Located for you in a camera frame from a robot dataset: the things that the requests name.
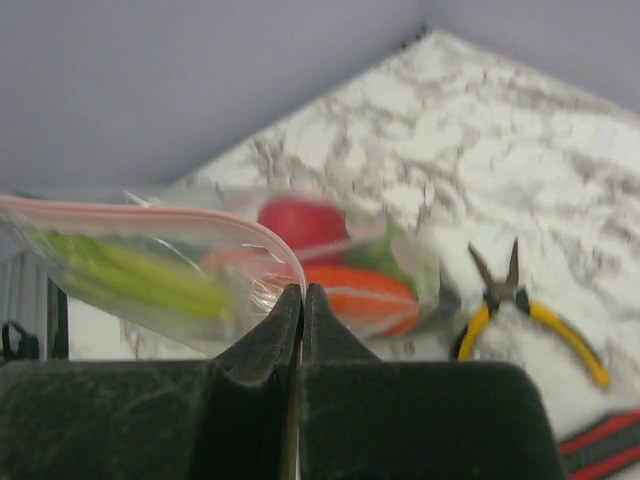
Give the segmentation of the clear zip top bag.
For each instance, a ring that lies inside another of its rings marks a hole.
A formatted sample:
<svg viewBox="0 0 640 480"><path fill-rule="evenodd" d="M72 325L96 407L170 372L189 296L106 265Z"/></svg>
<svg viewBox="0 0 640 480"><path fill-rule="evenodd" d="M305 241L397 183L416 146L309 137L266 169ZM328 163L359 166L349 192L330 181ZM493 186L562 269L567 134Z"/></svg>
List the clear zip top bag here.
<svg viewBox="0 0 640 480"><path fill-rule="evenodd" d="M3 195L1 222L65 292L207 354L255 327L290 285L321 286L362 339L410 332L441 292L436 256L390 216L299 191Z"/></svg>

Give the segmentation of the green grape bunch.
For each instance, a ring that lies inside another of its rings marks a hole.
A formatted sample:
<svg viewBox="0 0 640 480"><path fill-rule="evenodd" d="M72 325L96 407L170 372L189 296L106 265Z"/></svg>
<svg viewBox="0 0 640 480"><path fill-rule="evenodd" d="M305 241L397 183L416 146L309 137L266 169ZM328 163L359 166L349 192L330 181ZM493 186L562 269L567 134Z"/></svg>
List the green grape bunch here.
<svg viewBox="0 0 640 480"><path fill-rule="evenodd" d="M386 274L403 283L418 299L437 292L439 273L424 246L407 230L388 223L385 234L348 250L347 266Z"/></svg>

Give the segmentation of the orange red chili pepper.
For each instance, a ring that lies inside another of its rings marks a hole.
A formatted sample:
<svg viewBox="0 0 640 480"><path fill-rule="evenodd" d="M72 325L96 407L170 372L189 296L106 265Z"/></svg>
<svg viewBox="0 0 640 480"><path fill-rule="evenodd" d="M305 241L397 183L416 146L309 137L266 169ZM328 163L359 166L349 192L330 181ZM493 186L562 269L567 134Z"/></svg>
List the orange red chili pepper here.
<svg viewBox="0 0 640 480"><path fill-rule="evenodd" d="M244 275L264 294L298 281L289 264L266 252L206 253L200 265L208 270L228 268ZM306 265L303 273L308 285L324 289L338 318L359 333L400 336L418 323L416 296L389 275L339 264Z"/></svg>

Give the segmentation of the red tomato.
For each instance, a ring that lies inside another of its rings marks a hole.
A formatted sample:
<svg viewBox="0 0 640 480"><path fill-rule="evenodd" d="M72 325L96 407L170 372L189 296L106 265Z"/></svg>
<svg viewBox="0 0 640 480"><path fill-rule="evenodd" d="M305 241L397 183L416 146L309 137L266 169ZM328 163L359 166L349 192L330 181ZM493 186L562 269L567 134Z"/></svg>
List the red tomato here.
<svg viewBox="0 0 640 480"><path fill-rule="evenodd" d="M270 200L259 211L257 222L298 253L348 238L344 215L339 208L299 197Z"/></svg>

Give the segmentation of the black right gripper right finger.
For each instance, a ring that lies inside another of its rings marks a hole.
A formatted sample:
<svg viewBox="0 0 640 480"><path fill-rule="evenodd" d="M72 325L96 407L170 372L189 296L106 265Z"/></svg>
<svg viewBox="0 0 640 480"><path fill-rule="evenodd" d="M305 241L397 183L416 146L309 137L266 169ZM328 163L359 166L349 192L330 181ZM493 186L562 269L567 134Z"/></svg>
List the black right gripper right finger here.
<svg viewBox="0 0 640 480"><path fill-rule="evenodd" d="M306 294L298 368L305 479L561 479L541 396L500 362L389 362Z"/></svg>

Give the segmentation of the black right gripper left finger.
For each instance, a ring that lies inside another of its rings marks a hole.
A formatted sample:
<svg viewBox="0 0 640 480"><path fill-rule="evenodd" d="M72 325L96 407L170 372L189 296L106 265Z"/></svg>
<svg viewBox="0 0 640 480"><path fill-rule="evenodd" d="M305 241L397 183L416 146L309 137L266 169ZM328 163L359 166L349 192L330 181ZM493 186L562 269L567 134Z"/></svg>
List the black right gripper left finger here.
<svg viewBox="0 0 640 480"><path fill-rule="evenodd" d="M292 479L301 292L212 359L1 370L5 479Z"/></svg>

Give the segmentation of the green celery stalk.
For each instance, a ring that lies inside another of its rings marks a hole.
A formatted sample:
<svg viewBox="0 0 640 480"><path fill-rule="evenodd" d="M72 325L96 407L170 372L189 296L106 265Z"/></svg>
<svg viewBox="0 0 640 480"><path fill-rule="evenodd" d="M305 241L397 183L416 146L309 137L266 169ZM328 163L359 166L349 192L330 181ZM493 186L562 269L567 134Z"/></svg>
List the green celery stalk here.
<svg viewBox="0 0 640 480"><path fill-rule="evenodd" d="M196 317L227 319L231 314L231 300L222 287L175 270L169 262L155 262L78 234L46 232L44 239L68 282Z"/></svg>

